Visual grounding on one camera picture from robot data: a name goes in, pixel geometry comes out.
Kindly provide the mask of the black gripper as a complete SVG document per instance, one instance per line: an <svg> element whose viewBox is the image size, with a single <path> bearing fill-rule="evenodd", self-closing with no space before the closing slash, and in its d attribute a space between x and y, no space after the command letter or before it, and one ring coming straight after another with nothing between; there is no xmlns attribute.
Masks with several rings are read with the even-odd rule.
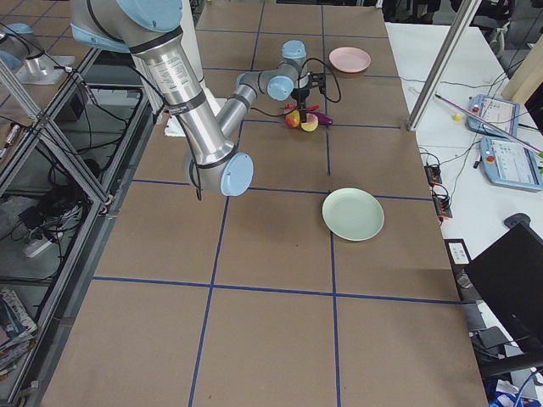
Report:
<svg viewBox="0 0 543 407"><path fill-rule="evenodd" d="M299 105L299 124L306 122L307 110L305 100L310 96L311 89L317 88L319 92L326 95L326 74L309 72L305 74L294 85L294 100Z"/></svg>

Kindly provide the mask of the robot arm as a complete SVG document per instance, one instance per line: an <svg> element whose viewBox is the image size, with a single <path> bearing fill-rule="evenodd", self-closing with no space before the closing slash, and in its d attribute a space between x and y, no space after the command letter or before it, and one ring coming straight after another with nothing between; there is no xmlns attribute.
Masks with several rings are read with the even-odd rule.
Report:
<svg viewBox="0 0 543 407"><path fill-rule="evenodd" d="M182 47L182 2L73 1L70 7L78 42L129 53L148 68L157 94L185 133L189 150L183 167L199 192L239 196L248 189L253 160L230 136L258 96L293 98L302 107L311 88L326 86L323 73L307 70L304 43L292 40L283 45L276 69L239 76L235 92L215 113Z"/></svg>

